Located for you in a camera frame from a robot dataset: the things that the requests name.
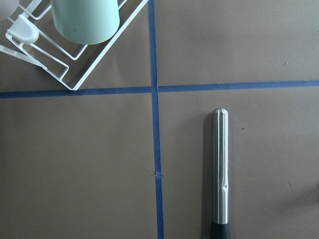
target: light green mug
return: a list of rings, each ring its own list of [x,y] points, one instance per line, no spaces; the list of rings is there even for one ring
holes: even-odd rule
[[[51,0],[51,5],[55,28],[72,42],[104,42],[120,25],[117,0]]]

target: dent in metal handle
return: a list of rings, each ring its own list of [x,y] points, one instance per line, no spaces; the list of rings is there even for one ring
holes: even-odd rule
[[[228,112],[213,111],[213,221],[228,223]]]

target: blue tape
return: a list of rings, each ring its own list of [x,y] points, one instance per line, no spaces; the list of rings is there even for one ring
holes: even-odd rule
[[[155,158],[155,188],[156,188],[156,209],[158,239],[164,239],[163,223],[163,199],[161,185],[161,164],[160,164],[160,118],[159,118],[159,98],[157,79],[157,56],[156,56],[156,34],[155,34],[155,11],[154,0],[149,0],[149,31],[150,31],[150,68],[151,68],[151,88],[152,88],[152,110],[153,110],[153,137],[154,137],[154,158]]]
[[[158,92],[244,90],[244,89],[267,89],[267,88],[313,87],[313,86],[319,86],[319,80],[158,86]]]
[[[14,98],[39,98],[39,97],[61,97],[61,96],[94,96],[113,94],[138,94],[150,93],[151,87],[123,87],[123,88],[101,88],[101,89],[81,89],[77,91],[24,91],[24,92],[3,92],[0,99]]]

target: white wire dish rack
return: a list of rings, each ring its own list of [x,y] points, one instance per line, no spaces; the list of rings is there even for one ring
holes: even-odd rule
[[[119,9],[126,2],[127,0],[123,0],[119,4]],[[22,53],[3,45],[0,45],[0,51],[42,67],[67,89],[76,91],[147,2],[148,0],[139,1],[133,5],[130,14],[123,17],[124,20],[121,17],[122,24],[110,40],[92,46],[78,45],[65,40],[64,42],[67,42],[68,47],[64,47],[62,43],[52,39],[49,34],[39,27],[45,28],[45,24],[53,25],[52,17],[48,16],[50,15],[51,5],[48,4],[40,13],[35,14],[39,5],[43,2],[42,0],[31,0],[27,7],[19,5],[18,9],[22,13],[18,15],[16,20],[8,18],[12,24],[5,34],[6,38]],[[72,74],[72,80],[70,80],[66,76],[72,69],[77,69],[77,71],[76,74]]]

